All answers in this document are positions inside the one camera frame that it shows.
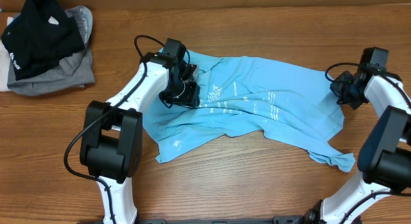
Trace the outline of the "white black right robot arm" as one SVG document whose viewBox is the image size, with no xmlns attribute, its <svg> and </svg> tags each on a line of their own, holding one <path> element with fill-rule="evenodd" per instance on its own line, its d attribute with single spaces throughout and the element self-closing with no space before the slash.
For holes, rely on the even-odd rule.
<svg viewBox="0 0 411 224">
<path fill-rule="evenodd" d="M 389 52 L 380 47 L 363 50 L 357 72 L 344 71 L 331 81 L 339 105 L 356 110 L 371 103 L 379 117 L 358 156 L 357 172 L 332 196 L 319 200 L 297 219 L 307 224 L 361 223 L 361 214 L 389 196 L 406 197 L 410 187 L 410 97 L 402 79 L 387 71 Z"/>
</svg>

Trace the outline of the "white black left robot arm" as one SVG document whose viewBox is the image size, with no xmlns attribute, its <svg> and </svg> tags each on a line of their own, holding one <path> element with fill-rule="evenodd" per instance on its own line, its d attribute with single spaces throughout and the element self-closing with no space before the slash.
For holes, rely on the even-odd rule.
<svg viewBox="0 0 411 224">
<path fill-rule="evenodd" d="M 100 189 L 102 223 L 138 222 L 132 177 L 141 159 L 143 114 L 155 99 L 166 108 L 199 105 L 198 66 L 190 61 L 182 42 L 167 39 L 161 51 L 140 55 L 136 74 L 115 96 L 88 105 L 80 163 Z"/>
</svg>

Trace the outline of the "light blue t-shirt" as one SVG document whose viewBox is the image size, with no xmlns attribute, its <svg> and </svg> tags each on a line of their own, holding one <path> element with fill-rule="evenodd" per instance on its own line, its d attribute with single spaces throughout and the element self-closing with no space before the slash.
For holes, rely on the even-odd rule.
<svg viewBox="0 0 411 224">
<path fill-rule="evenodd" d="M 214 57 L 191 52 L 200 68 L 200 103 L 165 107 L 153 101 L 143 126 L 166 163 L 223 135 L 261 130 L 268 139 L 306 150 L 316 162 L 348 172 L 352 153 L 329 143 L 344 115 L 322 71 L 258 57 Z"/>
</svg>

